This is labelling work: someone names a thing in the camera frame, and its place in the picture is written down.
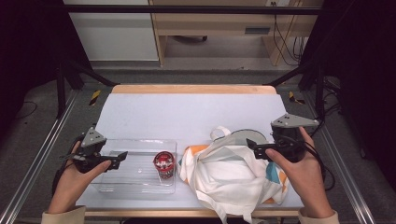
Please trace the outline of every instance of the beige sleeve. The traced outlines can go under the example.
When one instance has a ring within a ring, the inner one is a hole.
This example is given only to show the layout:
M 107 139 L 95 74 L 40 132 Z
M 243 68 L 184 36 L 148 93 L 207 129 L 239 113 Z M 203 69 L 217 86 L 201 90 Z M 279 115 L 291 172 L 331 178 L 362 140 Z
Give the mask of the beige sleeve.
M 300 219 L 301 224 L 338 224 L 340 223 L 338 220 L 338 213 L 334 211 L 334 215 L 326 218 L 312 218 L 312 217 L 303 217 L 301 214 L 301 210 L 298 212 L 298 218 Z
M 41 224 L 83 224 L 85 206 L 77 206 L 75 210 L 61 214 L 43 213 Z

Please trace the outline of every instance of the red and silver can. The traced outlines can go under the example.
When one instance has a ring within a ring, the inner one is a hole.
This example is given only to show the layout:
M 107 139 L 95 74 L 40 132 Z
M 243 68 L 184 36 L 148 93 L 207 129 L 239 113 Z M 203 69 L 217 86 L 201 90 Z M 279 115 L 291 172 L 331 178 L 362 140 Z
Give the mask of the red and silver can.
M 153 161 L 157 168 L 160 178 L 167 179 L 171 177 L 175 169 L 175 157 L 168 151 L 159 152 Z

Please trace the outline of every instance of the white cabinet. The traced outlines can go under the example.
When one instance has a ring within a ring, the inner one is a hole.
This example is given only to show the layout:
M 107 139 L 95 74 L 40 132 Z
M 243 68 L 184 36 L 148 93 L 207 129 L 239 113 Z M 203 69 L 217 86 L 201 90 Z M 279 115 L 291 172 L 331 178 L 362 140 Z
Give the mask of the white cabinet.
M 147 0 L 64 0 L 67 5 L 148 5 Z M 90 61 L 158 61 L 149 13 L 70 13 Z

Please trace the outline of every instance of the white tote bag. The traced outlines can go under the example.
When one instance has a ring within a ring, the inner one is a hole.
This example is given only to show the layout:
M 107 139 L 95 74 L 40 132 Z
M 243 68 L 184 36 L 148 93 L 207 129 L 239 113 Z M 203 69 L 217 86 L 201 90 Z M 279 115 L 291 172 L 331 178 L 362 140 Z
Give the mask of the white tote bag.
M 223 224 L 227 214 L 243 216 L 253 223 L 251 213 L 261 203 L 282 203 L 289 180 L 273 162 L 256 160 L 247 138 L 268 143 L 253 130 L 230 133 L 218 127 L 209 146 L 186 148 L 178 163 L 178 174 L 196 193 L 200 204 L 216 211 Z

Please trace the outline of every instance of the clear plastic box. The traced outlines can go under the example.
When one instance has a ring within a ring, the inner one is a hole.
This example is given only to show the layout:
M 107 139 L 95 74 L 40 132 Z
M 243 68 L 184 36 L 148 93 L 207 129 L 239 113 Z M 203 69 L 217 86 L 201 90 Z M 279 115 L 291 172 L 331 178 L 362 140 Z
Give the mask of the clear plastic box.
M 177 143 L 173 140 L 107 139 L 101 150 L 103 156 L 117 156 L 128 151 L 118 170 L 97 176 L 91 185 L 103 193 L 162 193 L 175 192 L 176 165 L 173 175 L 160 178 L 153 160 L 157 153 L 168 151 L 177 162 Z

